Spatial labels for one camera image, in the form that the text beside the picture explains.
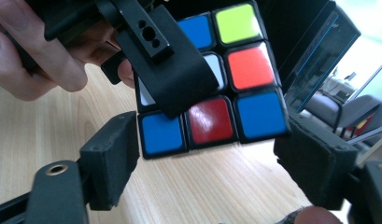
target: black plastic bracket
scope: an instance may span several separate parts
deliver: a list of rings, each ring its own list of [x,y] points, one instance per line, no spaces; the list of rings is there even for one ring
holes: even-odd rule
[[[174,117],[208,97],[218,82],[203,55],[164,6],[151,10],[149,16],[173,50],[171,55],[164,54],[164,60],[151,58],[132,32],[120,32],[116,39],[159,108]]]
[[[112,118],[80,149],[79,167],[92,176],[91,210],[117,206],[139,158],[135,112]]]

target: hand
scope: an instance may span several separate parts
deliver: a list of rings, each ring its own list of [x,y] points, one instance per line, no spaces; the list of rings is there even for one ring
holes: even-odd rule
[[[66,91],[80,91],[87,84],[86,63],[98,66],[119,51],[115,30],[106,21],[99,21],[66,48],[57,39],[46,41],[44,22],[24,0],[0,0],[0,86],[15,97],[31,101],[56,86]],[[8,31],[34,58],[37,68],[26,70]],[[133,87],[130,63],[123,61],[118,69],[120,79]]]

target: blue sticker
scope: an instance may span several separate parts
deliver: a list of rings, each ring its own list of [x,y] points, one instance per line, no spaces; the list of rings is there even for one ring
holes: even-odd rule
[[[178,22],[179,27],[198,49],[212,46],[212,34],[207,16],[196,16]]]
[[[168,153],[183,148],[183,133],[179,117],[169,119],[163,113],[142,118],[145,151],[150,154]]]
[[[287,131],[281,104],[275,92],[241,97],[237,106],[247,139],[270,137]]]

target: wooden table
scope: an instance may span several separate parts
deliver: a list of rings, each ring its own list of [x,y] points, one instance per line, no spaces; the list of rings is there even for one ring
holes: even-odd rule
[[[21,102],[0,88],[0,203],[29,191],[35,172],[78,150],[110,118],[136,110],[134,90],[112,86],[88,65],[88,86],[60,88]],[[140,159],[110,212],[91,223],[275,223],[310,202],[276,163],[274,141],[202,150],[179,158]]]

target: screw hole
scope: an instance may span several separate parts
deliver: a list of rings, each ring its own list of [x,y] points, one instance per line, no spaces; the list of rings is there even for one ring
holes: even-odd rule
[[[147,26],[147,27],[144,28],[144,30],[142,32],[142,36],[144,37],[145,40],[151,41],[151,40],[153,40],[155,38],[156,33],[155,33],[155,31],[153,30],[152,27]]]
[[[140,28],[140,29],[143,29],[146,25],[147,25],[147,23],[145,21],[139,21],[138,22],[138,28]]]
[[[160,45],[161,41],[159,41],[158,39],[152,40],[152,47],[154,47],[155,49],[158,48]]]
[[[68,169],[65,164],[54,165],[46,171],[46,175],[59,175],[64,173]]]

